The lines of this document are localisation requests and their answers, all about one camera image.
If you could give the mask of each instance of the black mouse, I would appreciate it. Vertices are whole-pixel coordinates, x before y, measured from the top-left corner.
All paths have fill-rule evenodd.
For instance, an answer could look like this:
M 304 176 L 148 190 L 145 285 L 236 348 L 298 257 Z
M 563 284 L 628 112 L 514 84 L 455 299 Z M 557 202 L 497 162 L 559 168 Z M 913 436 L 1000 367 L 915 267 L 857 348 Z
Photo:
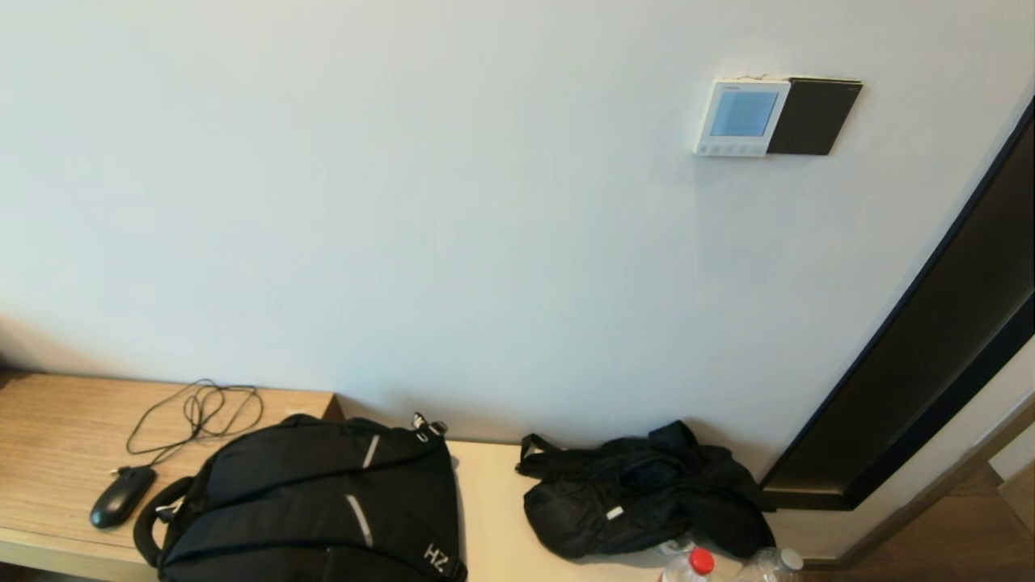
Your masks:
M 90 512 L 90 523 L 97 529 L 126 521 L 156 476 L 154 469 L 147 466 L 121 467 L 118 473 Z

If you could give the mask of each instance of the crumpled black bag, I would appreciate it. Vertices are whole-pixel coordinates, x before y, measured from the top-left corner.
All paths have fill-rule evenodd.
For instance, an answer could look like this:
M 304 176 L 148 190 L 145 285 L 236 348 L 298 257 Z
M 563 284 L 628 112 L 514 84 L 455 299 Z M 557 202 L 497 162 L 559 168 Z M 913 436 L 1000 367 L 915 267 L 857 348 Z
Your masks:
M 750 472 L 679 421 L 595 449 L 563 450 L 529 435 L 516 470 L 541 479 L 525 494 L 525 515 L 565 558 L 638 552 L 691 527 L 742 558 L 776 545 L 762 515 L 774 508 Z

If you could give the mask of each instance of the black fabric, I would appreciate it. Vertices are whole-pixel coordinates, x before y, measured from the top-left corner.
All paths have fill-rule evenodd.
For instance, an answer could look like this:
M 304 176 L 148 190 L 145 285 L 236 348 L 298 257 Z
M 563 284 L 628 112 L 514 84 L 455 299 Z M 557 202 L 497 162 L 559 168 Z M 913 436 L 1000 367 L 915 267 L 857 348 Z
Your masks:
M 699 444 L 682 423 L 595 449 L 529 435 L 521 456 L 518 472 L 541 479 L 525 494 L 525 515 L 565 558 L 637 552 L 688 529 L 738 557 L 775 546 L 762 515 L 774 510 L 750 472 L 729 449 Z
M 452 461 L 427 426 L 295 415 L 239 437 L 174 486 L 157 496 L 182 496 L 160 552 L 137 536 L 164 582 L 467 578 Z M 150 530 L 154 510 L 137 530 Z

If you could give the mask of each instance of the backpack handle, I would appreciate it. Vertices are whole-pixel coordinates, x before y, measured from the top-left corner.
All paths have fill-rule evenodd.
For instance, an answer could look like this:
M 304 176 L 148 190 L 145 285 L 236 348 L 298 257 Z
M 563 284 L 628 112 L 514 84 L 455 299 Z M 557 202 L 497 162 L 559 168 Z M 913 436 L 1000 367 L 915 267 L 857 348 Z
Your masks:
M 140 516 L 137 517 L 137 523 L 132 526 L 132 542 L 140 555 L 144 556 L 144 560 L 152 568 L 158 566 L 158 557 L 161 555 L 161 550 L 158 549 L 158 545 L 154 541 L 154 533 L 151 531 L 154 529 L 155 520 L 158 519 L 158 507 L 172 505 L 186 494 L 193 483 L 194 477 L 182 477 L 173 482 L 172 485 L 152 497 L 147 505 L 144 505 Z

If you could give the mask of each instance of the mouse cable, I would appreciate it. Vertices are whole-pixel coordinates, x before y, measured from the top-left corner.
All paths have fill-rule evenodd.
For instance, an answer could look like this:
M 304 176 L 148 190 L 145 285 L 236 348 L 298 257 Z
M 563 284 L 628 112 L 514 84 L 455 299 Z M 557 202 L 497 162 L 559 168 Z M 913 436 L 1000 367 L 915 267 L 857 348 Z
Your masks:
M 228 420 L 225 426 L 217 428 L 216 430 L 209 429 L 209 423 L 227 405 L 227 395 L 229 392 L 243 392 L 246 396 L 234 413 L 230 416 L 230 420 Z M 190 426 L 189 436 L 183 440 L 170 444 L 164 444 L 151 448 L 134 449 L 134 438 L 137 437 L 137 434 L 144 426 L 148 416 L 150 416 L 151 413 L 158 408 L 186 394 L 189 394 L 189 396 L 187 396 L 186 400 L 183 401 L 183 417 Z M 244 407 L 246 407 L 253 400 L 259 403 L 259 415 L 256 416 L 256 418 L 247 426 L 234 429 L 234 423 L 237 421 L 241 412 L 244 410 Z M 148 408 L 147 411 L 140 417 L 140 420 L 137 421 L 137 426 L 134 427 L 132 432 L 129 433 L 129 437 L 126 438 L 126 453 L 130 455 L 147 455 L 148 453 L 157 453 L 154 459 L 145 465 L 147 467 L 153 467 L 159 463 L 168 461 L 173 455 L 176 455 L 176 453 L 190 442 L 234 436 L 253 429 L 259 424 L 260 420 L 262 420 L 264 411 L 265 404 L 263 403 L 262 396 L 259 394 L 259 388 L 250 385 L 223 386 L 212 380 L 209 380 L 208 378 L 203 378 L 183 386 L 173 396 L 161 400 L 151 408 Z

